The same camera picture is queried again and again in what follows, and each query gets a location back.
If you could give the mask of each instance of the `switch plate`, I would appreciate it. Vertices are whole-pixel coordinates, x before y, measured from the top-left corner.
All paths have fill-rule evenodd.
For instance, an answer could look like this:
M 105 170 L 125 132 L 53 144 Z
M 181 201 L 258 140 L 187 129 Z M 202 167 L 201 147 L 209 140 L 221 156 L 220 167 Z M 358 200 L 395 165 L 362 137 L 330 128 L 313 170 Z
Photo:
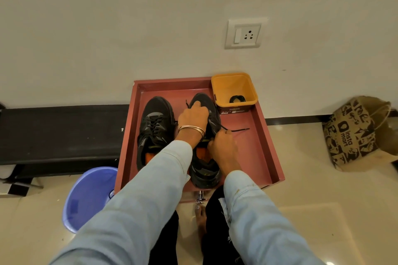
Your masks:
M 259 47 L 268 18 L 243 18 L 228 20 L 225 48 Z

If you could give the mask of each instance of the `blue bucket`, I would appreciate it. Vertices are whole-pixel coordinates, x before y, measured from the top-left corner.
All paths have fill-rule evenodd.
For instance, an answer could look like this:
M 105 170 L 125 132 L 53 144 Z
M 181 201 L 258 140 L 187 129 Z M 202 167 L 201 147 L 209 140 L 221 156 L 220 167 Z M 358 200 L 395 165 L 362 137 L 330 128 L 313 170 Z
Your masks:
M 64 226 L 73 233 L 102 210 L 112 198 L 117 168 L 95 167 L 73 185 L 62 212 Z

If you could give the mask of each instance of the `black sneaker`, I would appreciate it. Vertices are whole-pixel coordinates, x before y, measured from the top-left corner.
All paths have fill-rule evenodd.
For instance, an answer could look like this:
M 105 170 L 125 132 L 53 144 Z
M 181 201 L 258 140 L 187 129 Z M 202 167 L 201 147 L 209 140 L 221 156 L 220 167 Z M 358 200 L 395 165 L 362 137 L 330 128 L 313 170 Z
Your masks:
M 173 108 L 161 96 L 149 100 L 142 113 L 140 134 L 137 138 L 137 168 L 141 170 L 147 153 L 156 154 L 174 140 Z
M 200 101 L 201 105 L 209 110 L 209 120 L 206 126 L 205 136 L 203 137 L 202 141 L 193 149 L 189 174 L 195 187 L 200 189 L 209 189 L 215 187 L 220 182 L 220 168 L 214 159 L 211 159 L 209 162 L 205 162 L 204 160 L 200 159 L 197 156 L 196 150 L 198 148 L 207 148 L 211 138 L 216 136 L 217 132 L 220 131 L 222 127 L 221 119 L 216 105 L 207 94 L 196 94 L 191 103 L 188 105 L 188 108 L 191 108 L 196 101 Z

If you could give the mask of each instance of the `gold bangle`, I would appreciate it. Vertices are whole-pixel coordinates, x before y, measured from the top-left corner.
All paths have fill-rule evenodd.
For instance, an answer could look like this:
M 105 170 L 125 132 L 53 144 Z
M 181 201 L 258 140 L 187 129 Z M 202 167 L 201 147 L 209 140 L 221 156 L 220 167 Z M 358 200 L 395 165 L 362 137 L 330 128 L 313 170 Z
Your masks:
M 181 126 L 180 128 L 178 128 L 178 132 L 180 132 L 182 129 L 185 129 L 185 128 L 195 129 L 198 132 L 200 132 L 200 134 L 202 135 L 202 138 L 205 137 L 205 131 L 202 128 L 199 128 L 199 127 L 196 127 L 196 126 L 191 126 L 191 125 Z

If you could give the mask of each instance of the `light blue shirt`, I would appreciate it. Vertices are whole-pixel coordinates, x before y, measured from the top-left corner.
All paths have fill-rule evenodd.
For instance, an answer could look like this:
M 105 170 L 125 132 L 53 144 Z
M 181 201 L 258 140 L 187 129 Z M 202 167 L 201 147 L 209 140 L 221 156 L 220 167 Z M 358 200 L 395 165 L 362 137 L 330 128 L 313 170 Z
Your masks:
M 147 264 L 181 199 L 191 159 L 189 144 L 170 143 L 79 230 L 51 264 Z M 229 234 L 245 264 L 324 265 L 246 173 L 231 172 L 224 194 Z

